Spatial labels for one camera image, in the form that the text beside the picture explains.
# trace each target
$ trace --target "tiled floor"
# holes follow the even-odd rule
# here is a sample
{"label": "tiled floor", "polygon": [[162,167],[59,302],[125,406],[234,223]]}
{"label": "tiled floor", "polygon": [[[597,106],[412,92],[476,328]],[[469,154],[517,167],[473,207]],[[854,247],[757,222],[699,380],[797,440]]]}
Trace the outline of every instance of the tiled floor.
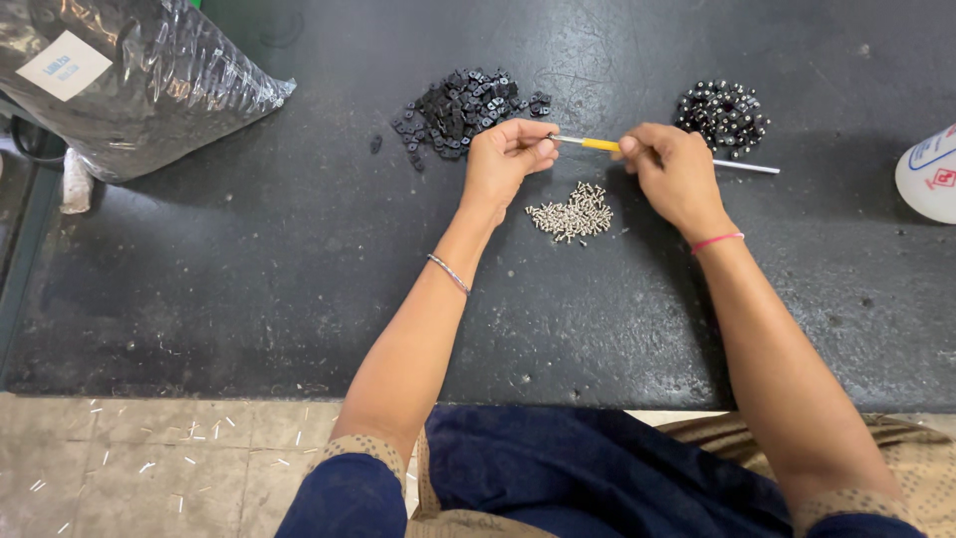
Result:
{"label": "tiled floor", "polygon": [[[0,393],[0,536],[272,536],[338,409]],[[630,413],[652,425],[712,415]],[[907,418],[956,433],[951,415]],[[408,471],[410,513],[414,460]]]}

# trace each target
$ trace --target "black workbench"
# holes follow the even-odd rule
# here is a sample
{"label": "black workbench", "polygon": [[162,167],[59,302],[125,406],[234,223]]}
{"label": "black workbench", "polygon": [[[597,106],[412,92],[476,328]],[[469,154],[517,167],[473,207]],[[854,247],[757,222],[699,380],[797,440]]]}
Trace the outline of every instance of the black workbench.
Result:
{"label": "black workbench", "polygon": [[[699,79],[773,119],[718,172],[768,278],[864,411],[956,411],[956,228],[902,202],[899,157],[956,118],[956,3],[894,0],[206,0],[276,114],[51,206],[7,365],[12,392],[341,398],[455,211],[465,162],[407,162],[388,122],[456,67],[554,95],[566,134],[669,122]],[[385,138],[370,155],[373,134]],[[601,185],[611,231],[553,245],[523,208]],[[733,405],[687,248],[606,154],[565,147],[485,252],[441,399]]]}

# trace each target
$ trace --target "screwdriver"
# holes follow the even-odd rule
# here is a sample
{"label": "screwdriver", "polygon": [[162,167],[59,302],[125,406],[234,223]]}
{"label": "screwdriver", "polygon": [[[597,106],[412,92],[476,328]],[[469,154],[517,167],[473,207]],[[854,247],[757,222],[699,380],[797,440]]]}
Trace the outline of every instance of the screwdriver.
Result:
{"label": "screwdriver", "polygon": [[[593,138],[575,138],[571,136],[561,136],[550,134],[548,138],[554,140],[555,142],[567,142],[569,144],[580,144],[584,147],[593,147],[594,149],[603,149],[604,151],[620,151],[620,146],[617,142],[610,142],[607,140],[597,140]],[[756,165],[745,165],[744,163],[735,163],[733,161],[721,161],[720,159],[714,159],[715,167],[726,167],[726,168],[739,168],[741,170],[750,170],[754,172],[761,173],[770,173],[778,174],[780,173],[780,168],[770,168],[770,167],[758,167]]]}

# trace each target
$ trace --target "white plastic bottle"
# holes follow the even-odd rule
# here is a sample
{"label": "white plastic bottle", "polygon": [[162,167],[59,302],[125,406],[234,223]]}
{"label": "white plastic bottle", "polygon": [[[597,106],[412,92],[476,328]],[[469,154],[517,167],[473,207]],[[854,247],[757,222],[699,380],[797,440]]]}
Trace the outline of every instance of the white plastic bottle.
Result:
{"label": "white plastic bottle", "polygon": [[956,224],[956,125],[903,154],[897,164],[897,189],[917,212]]}

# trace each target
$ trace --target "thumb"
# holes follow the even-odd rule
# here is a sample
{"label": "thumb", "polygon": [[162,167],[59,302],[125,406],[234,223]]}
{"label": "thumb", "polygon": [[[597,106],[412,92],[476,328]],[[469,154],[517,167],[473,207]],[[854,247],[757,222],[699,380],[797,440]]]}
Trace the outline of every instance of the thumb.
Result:
{"label": "thumb", "polygon": [[620,146],[620,152],[624,154],[624,157],[628,159],[633,159],[636,157],[634,154],[635,150],[638,149],[638,139],[633,136],[624,136],[618,141],[618,146]]}
{"label": "thumb", "polygon": [[554,151],[554,141],[546,138],[534,146],[529,146],[519,153],[515,158],[521,159],[525,169],[533,170],[542,159],[547,158]]}

